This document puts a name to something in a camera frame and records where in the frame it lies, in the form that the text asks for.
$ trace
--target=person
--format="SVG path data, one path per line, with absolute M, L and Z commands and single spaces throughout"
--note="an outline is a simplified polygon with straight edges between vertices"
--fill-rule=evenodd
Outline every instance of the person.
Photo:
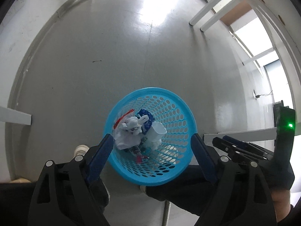
M 174 180 L 159 186 L 141 186 L 147 196 L 158 201 L 168 200 L 176 206 L 200 216 L 212 193 L 214 185 L 206 181 L 199 165 L 189 165 Z M 271 191 L 277 225 L 301 225 L 301 199 L 293 208 L 290 204 L 290 191 L 277 189 Z

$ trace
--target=black device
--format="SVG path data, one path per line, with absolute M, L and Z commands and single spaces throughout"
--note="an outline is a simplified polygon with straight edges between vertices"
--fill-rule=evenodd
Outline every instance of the black device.
M 276 109 L 277 138 L 274 152 L 228 136 L 206 146 L 196 133 L 191 148 L 206 180 L 215 192 L 195 226 L 277 225 L 270 189 L 290 189 L 294 174 L 290 155 L 295 134 L 295 111 Z M 47 161 L 37 181 L 28 216 L 28 226 L 109 225 L 92 185 L 113 148 L 107 134 L 85 156 L 55 164 Z M 220 156 L 215 148 L 228 154 Z

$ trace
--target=person's arm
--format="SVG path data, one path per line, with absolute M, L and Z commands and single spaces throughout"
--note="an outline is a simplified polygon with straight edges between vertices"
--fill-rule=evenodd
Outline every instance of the person's arm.
M 290 213 L 290 191 L 273 190 L 271 191 L 277 222 L 284 219 Z

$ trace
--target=plastic basket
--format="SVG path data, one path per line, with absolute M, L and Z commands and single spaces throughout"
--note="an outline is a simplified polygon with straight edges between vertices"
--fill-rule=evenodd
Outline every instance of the plastic basket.
M 130 109 L 135 113 L 146 109 L 160 121 L 167 133 L 157 150 L 147 150 L 149 159 L 137 164 L 123 150 L 113 149 L 109 162 L 126 180 L 138 185 L 156 186 L 180 175 L 192 159 L 190 138 L 197 132 L 194 116 L 187 104 L 176 94 L 162 88 L 136 90 L 120 100 L 111 110 L 104 133 L 112 134 L 115 122 Z

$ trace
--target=metal pivot bolt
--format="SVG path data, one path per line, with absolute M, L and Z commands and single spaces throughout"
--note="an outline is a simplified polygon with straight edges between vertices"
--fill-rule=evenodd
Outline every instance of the metal pivot bolt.
M 221 156 L 221 161 L 223 162 L 228 162 L 229 161 L 229 158 L 227 156 Z
M 53 164 L 53 161 L 47 161 L 46 162 L 46 167 L 50 167 L 50 166 L 52 166 L 52 164 Z
M 255 161 L 251 161 L 251 166 L 252 167 L 257 167 L 258 165 L 257 165 L 257 163 Z
M 75 161 L 81 161 L 84 157 L 82 155 L 77 155 Z

